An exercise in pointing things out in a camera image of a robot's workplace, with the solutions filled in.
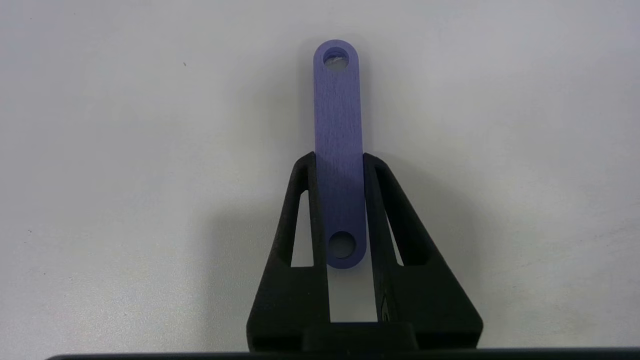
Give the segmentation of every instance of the purple bar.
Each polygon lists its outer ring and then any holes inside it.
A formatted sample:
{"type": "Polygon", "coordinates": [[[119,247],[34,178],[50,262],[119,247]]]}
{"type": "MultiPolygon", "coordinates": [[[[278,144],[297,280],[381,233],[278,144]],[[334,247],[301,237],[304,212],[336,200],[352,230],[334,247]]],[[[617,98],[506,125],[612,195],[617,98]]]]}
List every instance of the purple bar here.
{"type": "Polygon", "coordinates": [[[334,268],[351,268],[367,250],[360,69],[353,46],[329,40],[318,47],[314,55],[314,94],[317,183],[327,263],[334,268]],[[347,65],[343,69],[327,66],[344,60],[347,65]],[[341,232],[355,241],[353,252],[344,258],[334,256],[328,246],[331,237],[341,232]]]}

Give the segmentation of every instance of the purple plastic link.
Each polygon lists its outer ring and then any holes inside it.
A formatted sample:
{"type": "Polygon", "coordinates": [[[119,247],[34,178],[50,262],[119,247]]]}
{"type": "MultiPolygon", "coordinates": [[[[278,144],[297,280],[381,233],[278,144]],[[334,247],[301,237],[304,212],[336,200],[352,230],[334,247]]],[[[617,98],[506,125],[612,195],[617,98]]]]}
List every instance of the purple plastic link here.
{"type": "Polygon", "coordinates": [[[367,250],[360,69],[358,53],[342,40],[329,40],[314,55],[316,167],[324,222],[327,263],[334,268],[357,265],[367,250]],[[343,69],[325,62],[344,61],[343,69]],[[329,251],[330,238],[340,232],[355,241],[353,252],[337,258],[329,251]]]}

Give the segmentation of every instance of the black bracket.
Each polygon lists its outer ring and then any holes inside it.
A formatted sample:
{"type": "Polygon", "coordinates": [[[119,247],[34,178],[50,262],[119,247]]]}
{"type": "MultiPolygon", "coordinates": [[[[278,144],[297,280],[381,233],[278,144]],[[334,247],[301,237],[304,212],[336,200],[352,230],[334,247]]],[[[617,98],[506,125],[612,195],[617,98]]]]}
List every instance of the black bracket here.
{"type": "Polygon", "coordinates": [[[247,322],[252,351],[474,348],[483,323],[384,161],[364,154],[378,322],[331,323],[316,156],[293,167],[247,322]],[[314,265],[292,268],[300,195],[309,191],[314,265]],[[397,263],[388,223],[404,266],[397,263]]]}

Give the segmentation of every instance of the hole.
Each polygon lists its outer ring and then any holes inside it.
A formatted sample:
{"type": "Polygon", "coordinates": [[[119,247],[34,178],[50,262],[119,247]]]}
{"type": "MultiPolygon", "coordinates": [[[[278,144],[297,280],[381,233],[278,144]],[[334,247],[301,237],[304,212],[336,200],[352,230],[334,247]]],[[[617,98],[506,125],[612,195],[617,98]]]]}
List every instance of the hole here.
{"type": "Polygon", "coordinates": [[[329,238],[329,255],[346,259],[356,249],[356,240],[346,231],[338,231],[329,238]]]}
{"type": "Polygon", "coordinates": [[[332,47],[324,53],[323,62],[329,70],[344,70],[349,65],[349,55],[340,47],[332,47]]]}
{"type": "Polygon", "coordinates": [[[314,266],[314,251],[311,242],[311,219],[309,217],[309,191],[300,195],[296,234],[293,240],[292,268],[314,266]]]}
{"type": "Polygon", "coordinates": [[[402,256],[400,256],[400,250],[398,250],[398,244],[396,243],[396,236],[394,235],[394,230],[391,228],[391,223],[389,222],[389,217],[387,217],[387,225],[389,226],[389,234],[391,234],[391,242],[394,245],[394,254],[396,255],[396,262],[400,266],[404,266],[402,261],[402,256]]]}

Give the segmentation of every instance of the screw hole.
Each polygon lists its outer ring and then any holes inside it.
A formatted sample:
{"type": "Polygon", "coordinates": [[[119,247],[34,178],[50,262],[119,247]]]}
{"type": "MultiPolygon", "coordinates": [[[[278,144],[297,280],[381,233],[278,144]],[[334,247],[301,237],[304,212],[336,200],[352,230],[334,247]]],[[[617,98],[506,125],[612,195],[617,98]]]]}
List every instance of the screw hole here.
{"type": "Polygon", "coordinates": [[[329,70],[344,70],[349,65],[349,55],[340,47],[332,47],[324,53],[323,62],[329,70]]]}
{"type": "Polygon", "coordinates": [[[356,240],[346,231],[338,231],[329,238],[328,248],[331,256],[346,259],[356,249],[356,240]]]}

